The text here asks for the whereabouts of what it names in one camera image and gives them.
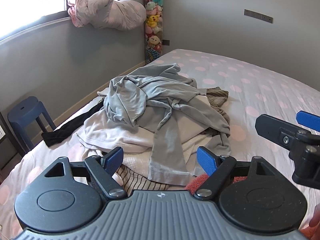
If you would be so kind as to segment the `person's right hand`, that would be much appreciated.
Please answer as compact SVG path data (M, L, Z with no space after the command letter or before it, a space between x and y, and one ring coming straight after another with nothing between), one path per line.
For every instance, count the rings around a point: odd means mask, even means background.
M300 231L307 239L320 240L320 205L315 206L309 226Z

